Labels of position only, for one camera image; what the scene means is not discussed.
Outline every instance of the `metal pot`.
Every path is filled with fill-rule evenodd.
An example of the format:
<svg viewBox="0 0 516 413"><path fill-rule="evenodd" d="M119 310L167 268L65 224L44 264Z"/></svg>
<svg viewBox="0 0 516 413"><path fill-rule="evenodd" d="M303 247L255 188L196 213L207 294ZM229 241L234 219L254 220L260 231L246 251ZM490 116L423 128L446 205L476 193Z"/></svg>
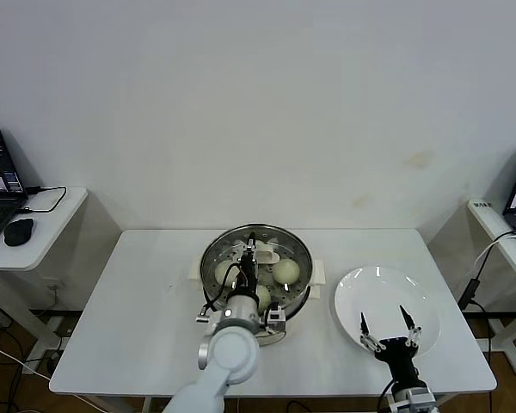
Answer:
<svg viewBox="0 0 516 413"><path fill-rule="evenodd" d="M206 248L200 261L200 279L208 297L216 297L220 291L215 271L216 267L225 260L236 261L237 254L248 242L251 233L256 236L256 242L273 247L280 259L293 260L300 269L300 276L290 286L279 284L273 279L273 265L258 265L258 285L263 285L269 291L272 302L278 302L285 309L286 319L293 317L304 305L310 294L310 279L312 274L311 254L305 244L296 235L266 224L247 224L228 230L217 237ZM225 286L222 295L215 303L216 307L224 308L230 286Z"/></svg>

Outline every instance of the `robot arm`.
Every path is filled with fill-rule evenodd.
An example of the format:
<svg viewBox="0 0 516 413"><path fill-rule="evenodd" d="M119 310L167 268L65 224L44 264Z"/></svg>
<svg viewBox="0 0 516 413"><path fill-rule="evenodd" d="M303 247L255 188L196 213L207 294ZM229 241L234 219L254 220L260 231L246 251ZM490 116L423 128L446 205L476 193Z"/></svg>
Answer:
<svg viewBox="0 0 516 413"><path fill-rule="evenodd" d="M174 395L164 411L166 413L224 411L224 395L229 385L246 381L258 366L259 345L255 333L262 325L271 330L285 328L285 313L278 306L267 312L264 321L258 316L253 234L237 267L240 274L236 278L235 289L228 294L225 308L208 317L206 312L210 307L205 305L197 317L198 322L208 323L198 356L199 368L204 371L195 383Z"/></svg>
<svg viewBox="0 0 516 413"><path fill-rule="evenodd" d="M365 316L361 313L361 343L375 354L377 360L388 364L394 385L395 402L386 412L390 413L438 413L436 398L427 384L419 379L419 371L413 364L419 350L421 327L415 326L413 318L400 306L408 328L407 337L378 340L371 336Z"/></svg>
<svg viewBox="0 0 516 413"><path fill-rule="evenodd" d="M243 327L226 327L210 341L208 362L199 379L178 391L167 413L220 413L229 385L242 383L258 365L258 342Z"/></svg>

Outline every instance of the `steamed bun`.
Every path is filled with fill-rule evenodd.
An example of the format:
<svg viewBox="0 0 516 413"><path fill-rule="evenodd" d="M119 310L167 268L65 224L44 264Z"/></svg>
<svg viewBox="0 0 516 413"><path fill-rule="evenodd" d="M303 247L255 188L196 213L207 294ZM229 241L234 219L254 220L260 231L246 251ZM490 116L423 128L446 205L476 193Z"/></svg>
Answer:
<svg viewBox="0 0 516 413"><path fill-rule="evenodd" d="M273 278L279 284L291 285L298 281L300 267L293 260L286 258L273 265Z"/></svg>

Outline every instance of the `white table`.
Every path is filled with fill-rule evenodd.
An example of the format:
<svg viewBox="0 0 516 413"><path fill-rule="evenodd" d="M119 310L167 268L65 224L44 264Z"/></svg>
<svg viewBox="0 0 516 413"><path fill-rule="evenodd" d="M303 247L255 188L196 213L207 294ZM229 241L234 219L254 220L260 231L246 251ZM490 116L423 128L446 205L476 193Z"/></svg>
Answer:
<svg viewBox="0 0 516 413"><path fill-rule="evenodd" d="M61 194L61 190L41 192L32 196L25 207L48 209L55 204ZM40 358L47 349L58 347L60 339L54 331L61 324L62 318L52 317L48 325L43 324L28 310L23 299L9 286L8 281L5 280L7 273L4 271L28 271L37 267L86 196L85 188L68 187L67 194L51 213L16 215L12 220L34 219L33 235L23 245L9 247L3 241L3 234L0 235L0 308L39 339L34 345L29 359ZM67 340L64 339L62 347L66 345L66 342Z"/></svg>
<svg viewBox="0 0 516 413"><path fill-rule="evenodd" d="M491 239L513 230L501 214L495 211L491 203L485 200L470 200L468 208ZM504 239L497 244L497 247L516 273L516 239ZM490 319L489 325L494 332L491 340L492 351L503 352L516 373L516 346L514 345L516 319L506 328L498 319ZM483 351L488 351L488 339L478 339L478 343Z"/></svg>
<svg viewBox="0 0 516 413"><path fill-rule="evenodd" d="M380 264L416 279L436 304L441 335L415 360L437 394L489 391L494 375L420 234L415 230L294 230L324 260L327 284L291 320L287 337L261 349L255 375L228 397L377 396L388 367L339 330L331 302L340 278ZM90 395L109 411L132 411L111 397L168 397L196 380L205 325L195 323L202 292L187 279L192 260L220 230L125 231L109 258L52 377L56 393Z"/></svg>

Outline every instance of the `white cable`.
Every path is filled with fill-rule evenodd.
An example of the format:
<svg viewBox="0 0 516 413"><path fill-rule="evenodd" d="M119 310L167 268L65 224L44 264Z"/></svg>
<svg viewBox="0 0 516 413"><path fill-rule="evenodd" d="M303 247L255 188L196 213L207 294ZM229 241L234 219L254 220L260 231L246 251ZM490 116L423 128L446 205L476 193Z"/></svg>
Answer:
<svg viewBox="0 0 516 413"><path fill-rule="evenodd" d="M22 361L17 360L13 355L9 355L8 353L6 353L5 351L2 351L1 349L0 349L0 354L5 355L6 357L8 357L9 359L11 359L13 361L17 361L19 364L21 364L23 367L25 367L28 371L33 372L37 376L40 376L42 379L46 379L46 380L50 381L49 377L45 376L44 374L40 374L37 371L33 370L31 367L27 366ZM75 397L75 398L77 398L79 400L82 400L83 402L85 402L86 404L92 406L94 409L100 411L101 413L108 413L106 410L103 410L103 409L97 407L95 404L92 404L88 400L84 400L83 398L81 398L80 396L77 396L76 394L71 394L71 396L73 396L73 397Z"/></svg>
<svg viewBox="0 0 516 413"><path fill-rule="evenodd" d="M505 235L504 237L501 237L499 238L498 240L496 241L493 241L490 245L488 245L487 247L485 247L485 250L483 250L480 255L477 257L477 259L475 259L474 261L474 264L472 264L472 269L466 273L466 275L474 272L474 269L476 268L476 265L480 262L480 260L482 259L482 257L489 251L489 249L491 247L493 247L494 245L498 244L500 241L502 241L503 239L509 239L509 238L516 238L516 234L508 234L508 235Z"/></svg>

